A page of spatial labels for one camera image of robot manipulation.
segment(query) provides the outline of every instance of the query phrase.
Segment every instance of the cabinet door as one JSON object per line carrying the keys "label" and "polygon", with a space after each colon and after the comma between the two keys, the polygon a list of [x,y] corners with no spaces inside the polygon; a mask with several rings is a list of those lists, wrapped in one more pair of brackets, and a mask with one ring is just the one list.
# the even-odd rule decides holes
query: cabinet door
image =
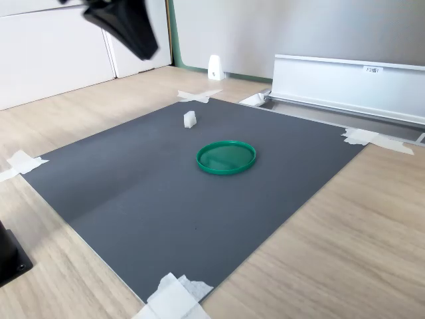
{"label": "cabinet door", "polygon": [[0,18],[0,110],[114,78],[82,6]]}
{"label": "cabinet door", "polygon": [[151,60],[142,61],[108,33],[107,42],[118,78],[171,64],[165,0],[147,0],[146,7],[159,50]]}
{"label": "cabinet door", "polygon": [[82,0],[70,0],[65,5],[61,5],[58,0],[1,0],[0,17],[81,4]]}

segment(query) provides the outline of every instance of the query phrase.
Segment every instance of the small white object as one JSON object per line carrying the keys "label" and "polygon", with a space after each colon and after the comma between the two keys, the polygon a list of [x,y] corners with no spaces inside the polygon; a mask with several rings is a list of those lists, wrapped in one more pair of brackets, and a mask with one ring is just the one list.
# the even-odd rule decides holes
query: small white object
{"label": "small white object", "polygon": [[194,126],[197,123],[197,117],[195,116],[195,111],[188,111],[184,115],[184,119],[185,119],[185,127],[186,128],[191,128],[192,126]]}
{"label": "small white object", "polygon": [[223,69],[221,67],[221,60],[218,55],[212,55],[210,62],[208,63],[208,78],[211,80],[221,81],[224,76]]}
{"label": "small white object", "polygon": [[380,67],[380,66],[367,66],[367,65],[365,65],[363,67],[363,72],[369,73],[369,74],[381,74],[382,72],[384,72],[384,68]]}

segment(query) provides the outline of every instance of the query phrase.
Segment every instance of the green trim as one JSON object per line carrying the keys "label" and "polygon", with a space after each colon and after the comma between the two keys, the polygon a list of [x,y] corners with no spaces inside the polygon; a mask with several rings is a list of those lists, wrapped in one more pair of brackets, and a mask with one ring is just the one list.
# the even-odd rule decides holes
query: green trim
{"label": "green trim", "polygon": [[[179,34],[177,33],[177,23],[175,22],[174,0],[168,0],[168,5],[169,5],[169,14],[170,14],[171,45],[173,46],[174,65],[177,66],[178,68],[186,68],[187,70],[206,73],[207,70],[205,68],[195,68],[193,66],[187,66],[181,60]],[[260,78],[257,76],[249,76],[249,75],[236,74],[236,73],[227,73],[226,75],[229,78],[238,78],[241,80],[272,83],[271,78]]]}

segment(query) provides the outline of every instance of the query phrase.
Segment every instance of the black stand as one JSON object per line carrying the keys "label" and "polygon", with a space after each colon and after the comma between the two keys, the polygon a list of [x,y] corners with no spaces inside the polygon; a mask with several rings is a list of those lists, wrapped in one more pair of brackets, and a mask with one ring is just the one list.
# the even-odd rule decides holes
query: black stand
{"label": "black stand", "polygon": [[0,222],[0,287],[25,274],[33,263],[10,230]]}

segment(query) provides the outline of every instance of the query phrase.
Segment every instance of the white plug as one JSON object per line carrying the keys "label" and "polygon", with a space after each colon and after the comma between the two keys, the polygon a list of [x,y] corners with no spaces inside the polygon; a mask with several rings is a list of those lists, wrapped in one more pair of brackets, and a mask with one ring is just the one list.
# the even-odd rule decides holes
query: white plug
{"label": "white plug", "polygon": [[211,80],[222,80],[225,78],[223,69],[221,67],[221,60],[218,55],[212,55],[208,63],[208,78]]}

